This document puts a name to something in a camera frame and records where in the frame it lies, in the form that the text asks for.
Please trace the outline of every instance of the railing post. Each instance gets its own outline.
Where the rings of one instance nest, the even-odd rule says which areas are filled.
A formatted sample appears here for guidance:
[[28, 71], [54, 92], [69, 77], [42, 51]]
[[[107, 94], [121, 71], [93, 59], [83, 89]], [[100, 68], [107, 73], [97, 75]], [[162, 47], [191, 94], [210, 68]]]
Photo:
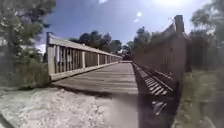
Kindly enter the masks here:
[[100, 54], [97, 54], [97, 65], [100, 65]]
[[47, 32], [47, 64], [48, 64], [48, 73], [49, 74], [55, 74], [55, 63], [54, 63], [54, 46], [50, 44], [50, 33]]
[[107, 55], [105, 55], [105, 64], [107, 64]]
[[86, 57], [85, 57], [85, 51], [82, 51], [82, 68], [86, 67]]

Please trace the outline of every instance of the wooden bridge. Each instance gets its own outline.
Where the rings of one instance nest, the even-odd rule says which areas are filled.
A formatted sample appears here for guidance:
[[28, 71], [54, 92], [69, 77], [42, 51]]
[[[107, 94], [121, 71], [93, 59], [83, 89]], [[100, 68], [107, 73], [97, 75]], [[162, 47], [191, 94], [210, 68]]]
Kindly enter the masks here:
[[140, 95], [155, 107], [156, 115], [165, 106], [175, 109], [187, 63], [187, 38], [182, 16], [174, 19], [160, 40], [137, 51], [132, 61], [122, 61], [120, 56], [48, 33], [48, 70], [52, 84], [81, 91]]

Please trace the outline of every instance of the dirt path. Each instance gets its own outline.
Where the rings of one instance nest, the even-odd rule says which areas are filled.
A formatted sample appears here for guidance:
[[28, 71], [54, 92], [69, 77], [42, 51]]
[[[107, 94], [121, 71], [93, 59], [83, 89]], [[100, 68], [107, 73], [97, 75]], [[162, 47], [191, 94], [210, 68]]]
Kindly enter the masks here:
[[99, 98], [63, 89], [0, 92], [0, 112], [15, 128], [137, 128], [136, 98]]

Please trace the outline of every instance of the sky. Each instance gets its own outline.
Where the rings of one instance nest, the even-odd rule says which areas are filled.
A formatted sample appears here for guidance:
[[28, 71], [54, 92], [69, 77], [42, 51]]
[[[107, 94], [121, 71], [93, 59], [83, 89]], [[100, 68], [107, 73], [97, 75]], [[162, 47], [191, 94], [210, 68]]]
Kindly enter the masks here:
[[176, 15], [183, 15], [185, 31], [193, 28], [193, 12], [210, 0], [56, 0], [53, 13], [45, 17], [51, 24], [36, 47], [45, 52], [46, 32], [61, 38], [78, 38], [82, 33], [109, 33], [123, 44], [133, 40], [136, 31], [163, 31]]

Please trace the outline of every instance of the white railing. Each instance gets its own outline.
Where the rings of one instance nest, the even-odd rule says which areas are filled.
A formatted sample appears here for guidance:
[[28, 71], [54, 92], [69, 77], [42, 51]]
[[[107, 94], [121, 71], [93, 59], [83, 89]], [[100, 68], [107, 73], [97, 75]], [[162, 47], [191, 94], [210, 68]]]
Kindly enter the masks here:
[[69, 77], [120, 62], [122, 57], [47, 33], [48, 72], [51, 80]]

